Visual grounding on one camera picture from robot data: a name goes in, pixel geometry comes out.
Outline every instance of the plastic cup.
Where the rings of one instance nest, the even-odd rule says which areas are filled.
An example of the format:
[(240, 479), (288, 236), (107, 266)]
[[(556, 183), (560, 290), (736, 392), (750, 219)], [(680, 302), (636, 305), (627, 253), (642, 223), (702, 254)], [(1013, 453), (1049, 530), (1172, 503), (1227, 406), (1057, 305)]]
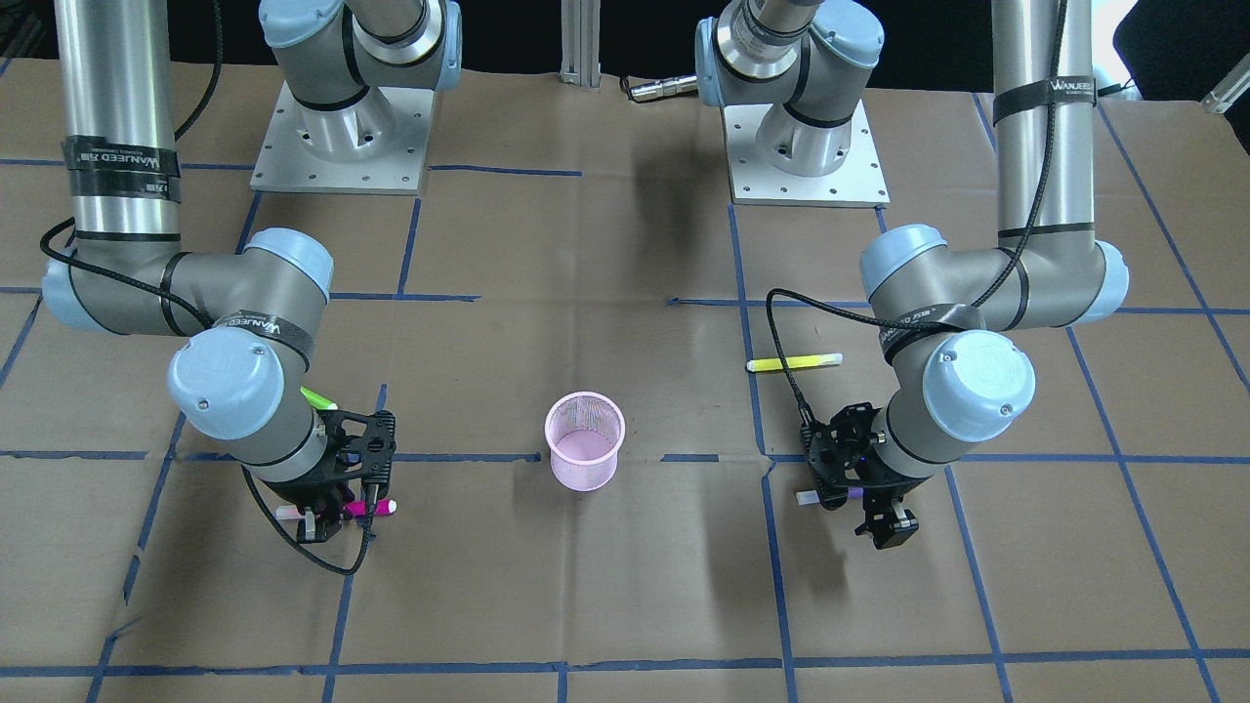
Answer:
[(545, 430), (560, 483), (594, 490), (611, 480), (625, 442), (625, 415), (615, 403), (589, 390), (570, 393), (548, 410)]

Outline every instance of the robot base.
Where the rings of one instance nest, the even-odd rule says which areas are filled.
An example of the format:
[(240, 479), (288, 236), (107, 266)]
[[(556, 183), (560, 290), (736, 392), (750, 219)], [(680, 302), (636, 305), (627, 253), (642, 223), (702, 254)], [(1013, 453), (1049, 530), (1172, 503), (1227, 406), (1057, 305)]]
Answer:
[(391, 104), (398, 134), (389, 150), (361, 161), (329, 161), (309, 150), (296, 128), (296, 103), (282, 90), (251, 174), (252, 190), (276, 193), (372, 193), (415, 195), (425, 174), (434, 91), (381, 88)]
[(846, 153), (846, 160), (836, 171), (818, 178), (788, 174), (770, 164), (760, 153), (755, 145), (755, 133), (770, 106), (730, 105), (722, 109), (734, 203), (875, 208), (890, 201), (864, 103), (855, 106), (851, 118), (854, 141)]

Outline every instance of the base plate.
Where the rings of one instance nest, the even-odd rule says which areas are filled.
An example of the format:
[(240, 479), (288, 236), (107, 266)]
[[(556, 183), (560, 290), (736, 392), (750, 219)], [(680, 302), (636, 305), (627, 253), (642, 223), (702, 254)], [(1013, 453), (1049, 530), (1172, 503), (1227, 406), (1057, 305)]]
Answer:
[(304, 145), (296, 129), (295, 98), (284, 83), (251, 174), (252, 190), (415, 195), (425, 174), (434, 91), (380, 90), (390, 100), (398, 128), (389, 150), (362, 161), (328, 161)]
[(724, 108), (725, 150), (729, 155), (734, 203), (875, 208), (890, 201), (864, 103), (851, 116), (851, 148), (842, 165), (826, 176), (804, 178), (774, 166), (755, 146), (755, 133), (771, 105)]

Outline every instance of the pink marker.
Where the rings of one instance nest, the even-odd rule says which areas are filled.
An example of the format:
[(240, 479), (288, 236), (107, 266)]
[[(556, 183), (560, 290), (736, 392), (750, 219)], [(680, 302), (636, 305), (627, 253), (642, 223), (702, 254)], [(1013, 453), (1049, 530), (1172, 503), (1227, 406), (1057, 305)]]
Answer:
[[(362, 518), (365, 513), (369, 512), (369, 505), (364, 500), (352, 500), (342, 507), (352, 518)], [(399, 503), (388, 498), (385, 500), (378, 502), (378, 510), (374, 512), (374, 517), (390, 515), (399, 508)], [(300, 514), (299, 508), (295, 505), (279, 505), (274, 508), (274, 517), (280, 520), (300, 520), (304, 515)]]

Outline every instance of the blue joint cap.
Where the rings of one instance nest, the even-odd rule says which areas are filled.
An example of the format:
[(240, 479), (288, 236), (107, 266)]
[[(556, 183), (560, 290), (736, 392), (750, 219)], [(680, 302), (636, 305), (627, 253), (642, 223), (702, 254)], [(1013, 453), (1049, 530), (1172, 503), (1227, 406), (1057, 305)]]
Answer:
[(460, 5), (448, 3), (448, 21), (442, 31), (442, 71), (439, 74), (439, 83), (434, 89), (451, 90), (460, 85)]
[(1095, 241), (1094, 244), (1098, 244), (1098, 248), (1102, 250), (1102, 259), (1106, 261), (1102, 288), (1099, 289), (1094, 303), (1085, 310), (1085, 314), (1072, 321), (1074, 325), (1111, 316), (1111, 313), (1116, 311), (1124, 303), (1124, 298), (1129, 295), (1129, 266), (1124, 263), (1124, 255), (1106, 241)]
[(946, 246), (946, 240), (936, 229), (922, 224), (894, 228), (876, 238), (860, 256), (864, 294), (872, 298), (894, 271), (935, 246)]
[(724, 108), (725, 96), (720, 93), (720, 75), (716, 71), (716, 18), (704, 18), (695, 29), (695, 75), (699, 78), (699, 99), (710, 108)]
[(220, 326), (196, 334), (174, 354), (165, 384), (196, 429), (229, 442), (269, 423), (285, 379), (278, 353), (264, 338)]
[(992, 439), (1032, 403), (1032, 363), (996, 331), (961, 331), (934, 350), (922, 392), (934, 423), (969, 443)]
[(265, 44), (274, 49), (294, 46), (334, 21), (344, 0), (260, 0), (260, 26)]
[[(74, 249), (61, 249), (66, 256), (74, 255)], [(74, 283), (70, 280), (70, 268), (55, 259), (48, 260), (44, 269), (44, 305), (51, 310), (52, 316), (65, 326), (85, 329), (88, 331), (109, 331), (100, 323), (95, 321), (91, 313), (86, 311), (78, 293), (74, 293)]]
[(334, 278), (334, 256), (321, 246), (321, 243), (294, 229), (271, 226), (252, 235), (244, 246), (262, 249), (285, 259), (296, 269), (304, 271), (321, 289), (325, 301), (330, 303), (330, 279)]
[(811, 20), (816, 39), (845, 61), (861, 69), (876, 66), (885, 30), (868, 8), (851, 0), (825, 0)]

